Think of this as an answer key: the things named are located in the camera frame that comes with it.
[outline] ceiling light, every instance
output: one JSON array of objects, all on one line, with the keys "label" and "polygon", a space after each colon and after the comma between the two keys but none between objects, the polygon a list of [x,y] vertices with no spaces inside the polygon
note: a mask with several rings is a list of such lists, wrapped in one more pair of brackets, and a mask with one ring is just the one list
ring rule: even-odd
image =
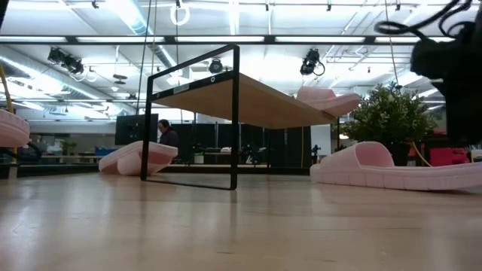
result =
[{"label": "ceiling light", "polygon": [[58,102],[57,99],[12,99],[14,102]]},{"label": "ceiling light", "polygon": [[412,84],[415,81],[418,81],[420,79],[424,78],[423,76],[417,75],[416,73],[413,72],[407,72],[401,77],[398,78],[398,84],[401,86],[406,86],[408,84]]},{"label": "ceiling light", "polygon": [[428,97],[428,96],[430,96],[430,95],[432,95],[432,94],[434,94],[434,93],[437,93],[437,92],[438,92],[437,89],[427,90],[427,91],[424,91],[424,92],[422,92],[422,93],[419,93],[417,96],[418,96],[418,97]]},{"label": "ceiling light", "polygon": [[132,36],[132,37],[77,37],[78,42],[105,42],[105,43],[144,43],[144,42],[164,42],[164,37],[145,37]]},{"label": "ceiling light", "polygon": [[35,37],[35,36],[4,36],[0,35],[0,42],[67,42],[65,37]]},{"label": "ceiling light", "polygon": [[54,122],[54,121],[57,121],[57,120],[27,120],[27,122]]},{"label": "ceiling light", "polygon": [[445,101],[422,101],[423,103],[445,103]]},{"label": "ceiling light", "polygon": [[[419,40],[418,37],[392,37],[392,42],[396,43],[415,43]],[[390,37],[378,37],[375,38],[375,42],[390,42]]]},{"label": "ceiling light", "polygon": [[362,43],[365,37],[276,37],[276,42]]},{"label": "ceiling light", "polygon": [[263,42],[261,36],[184,36],[175,38],[178,42]]},{"label": "ceiling light", "polygon": [[439,109],[439,108],[441,108],[442,106],[444,106],[444,105],[436,105],[436,106],[432,106],[431,108],[428,108],[427,110],[435,110],[435,109]]},{"label": "ceiling light", "polygon": [[64,100],[64,102],[107,102],[107,100],[104,100],[104,99],[95,99],[95,100],[92,100],[92,99],[67,99],[67,100]]},{"label": "ceiling light", "polygon": [[429,38],[432,39],[433,41],[436,41],[436,42],[441,42],[441,41],[445,41],[445,42],[455,41],[453,38],[449,38],[449,37],[429,37]]},{"label": "ceiling light", "polygon": [[44,110],[44,108],[41,107],[40,105],[36,105],[35,103],[31,103],[31,102],[21,102],[21,103],[20,102],[12,102],[12,104],[23,106],[23,107],[30,108],[30,109],[40,110],[40,111]]}]

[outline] hanging cable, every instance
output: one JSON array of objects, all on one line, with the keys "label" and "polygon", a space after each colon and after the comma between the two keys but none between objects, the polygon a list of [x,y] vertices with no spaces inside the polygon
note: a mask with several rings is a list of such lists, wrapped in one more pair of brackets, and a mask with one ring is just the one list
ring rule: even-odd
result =
[{"label": "hanging cable", "polygon": [[[389,21],[389,5],[385,0],[385,18],[386,21]],[[392,53],[392,64],[393,64],[393,72],[395,73],[395,81],[398,85],[398,73],[397,73],[397,65],[395,64],[395,54],[393,53],[393,43],[392,43],[392,36],[389,34],[389,41],[390,41],[390,52]]]},{"label": "hanging cable", "polygon": [[145,59],[145,48],[146,48],[145,44],[148,42],[148,36],[149,36],[148,30],[149,30],[149,20],[151,19],[151,5],[152,5],[152,0],[149,0],[148,19],[145,22],[144,49],[142,50],[141,71],[139,73],[139,90],[137,91],[136,115],[139,114],[139,103],[141,102],[142,72],[144,71],[144,59]]},{"label": "hanging cable", "polygon": [[[428,39],[427,36],[424,35],[420,31],[420,29],[423,28],[423,27],[426,27],[426,26],[428,26],[428,25],[430,25],[430,24],[432,24],[432,23],[434,23],[434,22],[436,22],[437,20],[440,19],[439,22],[438,22],[438,28],[440,29],[442,35],[444,35],[446,37],[449,37],[449,38],[455,38],[455,36],[450,34],[450,31],[453,29],[454,26],[451,26],[449,28],[449,32],[446,32],[444,30],[444,23],[448,18],[450,18],[454,14],[457,14],[457,13],[462,12],[462,11],[467,11],[471,7],[472,0],[465,0],[465,3],[463,5],[460,5],[458,8],[456,8],[452,11],[451,9],[454,8],[455,6],[457,6],[459,2],[460,2],[460,0],[450,1],[449,4],[447,4],[444,8],[442,8],[439,12],[437,12],[433,16],[431,16],[428,19],[423,20],[419,23],[416,23],[412,26],[407,26],[407,25],[404,25],[402,23],[389,21],[387,19],[386,21],[381,21],[381,22],[378,22],[377,24],[375,24],[374,28],[375,28],[376,32],[379,32],[379,33],[385,34],[385,35],[403,35],[403,34],[407,34],[407,33],[412,33],[412,34],[414,34],[415,36],[417,36],[421,39]],[[473,22],[464,21],[464,22],[457,23],[455,26],[460,26],[460,25],[466,25],[467,26],[467,25],[473,25],[473,24],[474,24]]]}]

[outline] person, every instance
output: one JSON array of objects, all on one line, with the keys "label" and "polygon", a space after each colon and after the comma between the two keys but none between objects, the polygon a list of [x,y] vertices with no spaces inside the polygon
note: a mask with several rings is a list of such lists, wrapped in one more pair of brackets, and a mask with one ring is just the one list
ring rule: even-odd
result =
[{"label": "person", "polygon": [[178,147],[179,144],[179,136],[177,132],[169,124],[167,120],[159,120],[159,130],[163,133],[160,136],[159,144],[168,145],[171,147]]}]

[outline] green plant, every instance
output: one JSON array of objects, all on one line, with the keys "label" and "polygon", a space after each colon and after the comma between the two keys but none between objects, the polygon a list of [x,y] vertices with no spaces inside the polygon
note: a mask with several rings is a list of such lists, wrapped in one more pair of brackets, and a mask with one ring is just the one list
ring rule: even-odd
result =
[{"label": "green plant", "polygon": [[387,145],[419,141],[436,123],[418,92],[378,85],[352,113],[352,121],[341,127],[343,134],[359,142]]},{"label": "green plant", "polygon": [[70,154],[74,152],[75,147],[77,147],[77,142],[71,142],[71,141],[65,140],[62,143],[62,151],[65,154]]}]

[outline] desk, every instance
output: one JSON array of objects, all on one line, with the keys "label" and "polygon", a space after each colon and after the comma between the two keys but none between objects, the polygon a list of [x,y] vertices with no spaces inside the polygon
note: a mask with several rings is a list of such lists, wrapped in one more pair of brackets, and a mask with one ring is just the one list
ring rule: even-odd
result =
[{"label": "desk", "polygon": [[45,155],[41,157],[42,159],[55,159],[58,160],[58,163],[64,163],[65,160],[72,161],[74,163],[80,163],[82,159],[89,160],[88,163],[98,163],[103,156],[82,156],[82,155]]}]

